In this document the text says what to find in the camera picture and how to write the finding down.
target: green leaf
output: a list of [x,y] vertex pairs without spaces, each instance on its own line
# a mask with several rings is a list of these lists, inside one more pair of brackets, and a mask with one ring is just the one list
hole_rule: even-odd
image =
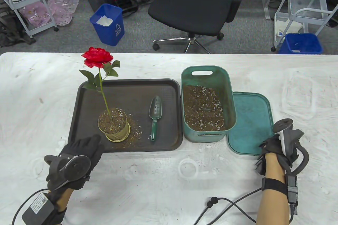
[[115,70],[111,70],[108,74],[108,76],[119,76]]
[[113,63],[112,63],[112,67],[113,68],[120,68],[120,61],[114,61]]
[[104,64],[104,71],[106,72],[106,75],[109,75],[109,72],[112,70],[112,65],[110,63]]
[[94,83],[94,75],[92,72],[89,72],[87,70],[79,69],[81,74],[83,74],[86,78],[88,78],[88,81],[93,84]]
[[94,85],[100,88],[100,75],[97,74],[94,79]]
[[89,90],[96,90],[96,87],[94,84],[91,84],[91,83],[85,83],[82,88],[84,89],[89,89]]

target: flower stem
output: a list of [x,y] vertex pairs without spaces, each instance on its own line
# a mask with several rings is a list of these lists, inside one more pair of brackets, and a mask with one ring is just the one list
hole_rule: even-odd
[[102,96],[103,96],[104,101],[105,101],[105,104],[106,104],[106,108],[107,108],[107,112],[108,112],[108,115],[109,115],[109,119],[110,119],[110,121],[111,121],[111,114],[110,114],[110,111],[109,111],[109,107],[108,107],[108,104],[107,104],[107,100],[106,100],[106,98],[105,98],[104,90],[103,90],[103,88],[102,88],[102,76],[101,76],[100,68],[99,68],[99,77],[100,77],[100,88],[101,88]]

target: container lid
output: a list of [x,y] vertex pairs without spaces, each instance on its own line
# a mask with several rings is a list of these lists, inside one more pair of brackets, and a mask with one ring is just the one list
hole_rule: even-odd
[[241,155],[260,155],[259,145],[273,136],[269,100],[258,93],[234,92],[237,122],[228,132],[230,148]]

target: soil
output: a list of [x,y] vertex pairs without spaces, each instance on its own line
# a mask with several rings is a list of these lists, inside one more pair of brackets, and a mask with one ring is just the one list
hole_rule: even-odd
[[137,146],[140,141],[142,131],[141,125],[137,123],[131,116],[131,114],[127,114],[128,123],[130,125],[130,134],[129,136],[122,142],[112,142],[112,147],[116,149],[129,148],[132,146]]
[[110,108],[112,120],[109,119],[109,114],[105,110],[100,116],[98,125],[105,133],[118,133],[120,132],[127,122],[125,111],[119,108]]
[[183,87],[184,117],[195,131],[226,130],[221,102],[215,90],[202,86]]

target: table surface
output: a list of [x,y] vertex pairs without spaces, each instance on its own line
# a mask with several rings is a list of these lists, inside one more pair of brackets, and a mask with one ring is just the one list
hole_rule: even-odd
[[[114,54],[119,78],[172,78],[192,65],[217,65],[233,91],[257,92],[274,120],[292,118],[305,132],[310,161],[298,177],[299,215],[292,224],[338,224],[338,55]],[[5,53],[0,57],[0,223],[10,224],[20,204],[46,188],[43,158],[67,143],[79,85],[79,53]],[[232,152],[225,139],[183,140],[171,152],[109,153],[83,189],[74,192],[63,224],[193,224],[212,196],[235,200],[261,186],[254,156]],[[195,178],[187,178],[198,171]],[[239,206],[256,218],[261,192]],[[228,203],[219,203],[206,224]],[[19,214],[16,224],[23,224]],[[252,224],[232,208],[216,224]]]

